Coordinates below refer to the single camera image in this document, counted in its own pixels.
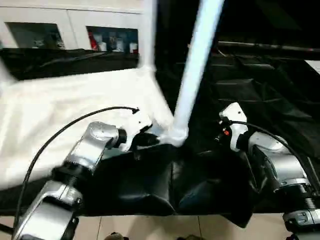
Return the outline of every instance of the white fabric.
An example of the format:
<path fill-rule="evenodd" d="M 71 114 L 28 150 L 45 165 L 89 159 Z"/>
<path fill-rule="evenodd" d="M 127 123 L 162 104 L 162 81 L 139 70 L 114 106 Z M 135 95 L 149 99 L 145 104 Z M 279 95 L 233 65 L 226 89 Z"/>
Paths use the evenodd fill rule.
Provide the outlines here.
<path fill-rule="evenodd" d="M 36 152 L 57 130 L 77 117 L 111 106 L 139 107 L 161 129 L 173 120 L 153 74 L 140 68 L 7 86 L 0 97 L 0 190 L 22 182 Z M 90 122 L 119 127 L 131 114 L 129 110 L 112 110 L 76 123 L 48 146 L 30 180 L 47 176 L 60 165 Z"/>

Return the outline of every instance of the white tube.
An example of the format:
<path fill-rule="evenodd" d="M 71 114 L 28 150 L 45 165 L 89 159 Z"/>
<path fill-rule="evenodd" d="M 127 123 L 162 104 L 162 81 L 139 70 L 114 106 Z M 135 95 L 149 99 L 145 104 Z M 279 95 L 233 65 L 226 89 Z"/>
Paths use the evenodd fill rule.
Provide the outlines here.
<path fill-rule="evenodd" d="M 198 94 L 213 38 L 220 19 L 224 0 L 202 0 L 199 5 L 193 36 L 188 52 L 174 121 L 168 130 L 166 142 L 177 147 L 188 137 L 188 123 Z"/>
<path fill-rule="evenodd" d="M 155 35 L 157 20 L 157 0 L 143 0 L 143 15 L 141 28 L 138 34 L 141 34 L 143 52 L 140 52 L 140 67 L 154 69 L 155 54 Z"/>

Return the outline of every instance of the black sheet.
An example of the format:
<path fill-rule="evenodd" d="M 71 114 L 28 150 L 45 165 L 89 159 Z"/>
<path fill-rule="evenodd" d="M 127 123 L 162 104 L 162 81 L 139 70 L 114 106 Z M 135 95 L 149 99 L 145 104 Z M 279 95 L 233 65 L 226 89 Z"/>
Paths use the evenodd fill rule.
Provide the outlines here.
<path fill-rule="evenodd" d="M 76 58 L 68 52 L 59 55 L 59 51 L 53 51 L 51 55 L 47 51 L 44 65 L 40 62 L 41 50 L 22 50 L 25 64 L 18 69 L 16 60 L 12 60 L 18 50 L 14 51 L 7 49 L 0 55 L 11 73 L 21 80 L 24 75 L 27 79 L 57 77 L 60 71 L 81 74 L 91 66 L 99 70 L 95 58 L 102 70 L 137 64 L 136 57 L 92 55 L 91 51 L 82 50 Z M 119 67 L 109 64 L 111 61 L 128 63 Z M 157 81 L 172 111 L 183 69 L 184 63 L 162 64 L 157 68 Z M 264 176 L 255 163 L 241 160 L 228 146 L 214 141 L 219 133 L 218 113 L 231 102 L 239 102 L 249 122 L 283 136 L 300 153 L 310 156 L 319 174 L 319 84 L 320 75 L 302 60 L 212 56 L 203 75 L 184 146 L 161 145 L 141 150 L 140 160 L 135 160 L 132 153 L 103 160 L 84 194 L 82 214 L 222 214 L 245 227 L 253 212 L 281 212 L 268 182 L 262 184 Z M 43 178 L 29 184 L 24 210 L 45 181 Z M 1 215 L 14 214 L 19 192 L 20 186 L 0 192 Z"/>

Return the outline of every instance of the white cabinet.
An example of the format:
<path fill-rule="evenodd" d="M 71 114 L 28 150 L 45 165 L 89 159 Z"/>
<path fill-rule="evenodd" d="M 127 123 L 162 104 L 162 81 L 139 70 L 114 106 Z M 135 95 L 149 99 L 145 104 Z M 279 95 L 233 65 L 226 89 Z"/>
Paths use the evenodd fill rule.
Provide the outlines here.
<path fill-rule="evenodd" d="M 142 54 L 141 14 L 111 11 L 68 10 L 81 49 Z"/>
<path fill-rule="evenodd" d="M 65 9 L 0 7 L 0 40 L 5 48 L 78 48 Z"/>

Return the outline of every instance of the black cable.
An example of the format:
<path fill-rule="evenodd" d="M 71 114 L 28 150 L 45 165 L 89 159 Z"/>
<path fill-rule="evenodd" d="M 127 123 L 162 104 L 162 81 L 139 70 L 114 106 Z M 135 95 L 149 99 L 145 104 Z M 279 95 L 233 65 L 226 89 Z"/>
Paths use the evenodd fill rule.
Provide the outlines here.
<path fill-rule="evenodd" d="M 299 163 L 301 165 L 304 165 L 303 159 L 300 157 L 300 155 L 292 147 L 290 147 L 286 143 L 286 141 L 284 141 L 282 138 L 278 137 L 277 135 L 274 135 L 273 133 L 269 132 L 268 130 L 264 129 L 263 127 L 260 127 L 260 126 L 257 126 L 255 124 L 252 124 L 252 123 L 249 123 L 249 122 L 245 122 L 245 121 L 232 121 L 232 120 L 229 120 L 227 122 L 230 125 L 231 124 L 241 124 L 241 125 L 246 125 L 246 126 L 249 126 L 249 127 L 253 127 L 255 129 L 257 129 L 257 130 L 269 135 L 270 137 L 272 137 L 275 140 L 277 140 L 278 142 L 280 142 L 283 146 L 285 146 L 289 150 L 289 152 L 298 159 Z M 317 194 L 319 194 L 320 181 L 319 181 L 317 172 L 316 172 L 314 166 L 312 165 L 312 163 L 310 162 L 309 158 L 308 158 L 308 163 L 309 163 L 309 167 L 310 167 L 311 172 L 312 172 L 312 174 L 309 177 L 313 181 L 313 187 L 315 188 Z"/>
<path fill-rule="evenodd" d="M 34 158 L 32 159 L 29 168 L 25 174 L 24 180 L 22 182 L 22 187 L 21 187 L 21 192 L 19 195 L 19 199 L 18 199 L 18 203 L 16 206 L 16 212 L 15 212 L 15 216 L 14 216 L 14 223 L 13 223 L 13 228 L 16 228 L 19 222 L 19 216 L 20 216 L 20 212 L 21 212 L 21 206 L 22 206 L 22 200 L 24 198 L 24 194 L 25 191 L 27 189 L 27 184 L 28 184 L 28 180 L 30 178 L 32 169 L 34 168 L 40 154 L 46 149 L 46 147 L 57 137 L 59 136 L 62 132 L 64 132 L 66 129 L 68 129 L 70 126 L 72 126 L 73 124 L 87 118 L 90 117 L 92 115 L 101 113 L 101 112 L 105 112 L 105 111 L 109 111 L 109 110 L 116 110 L 116 109 L 127 109 L 127 110 L 131 110 L 133 114 L 135 114 L 136 112 L 139 111 L 139 109 L 137 108 L 133 108 L 133 107 L 129 107 L 129 106 L 112 106 L 112 107 L 107 107 L 107 108 L 103 108 L 97 111 L 93 111 L 90 112 L 88 114 L 85 114 L 81 117 L 78 117 L 77 119 L 69 122 L 67 125 L 65 125 L 63 128 L 61 128 L 59 131 L 57 131 L 52 137 L 49 138 L 48 141 L 45 142 L 45 144 L 43 144 L 43 146 L 39 149 L 39 151 L 36 153 L 36 155 L 34 156 Z"/>

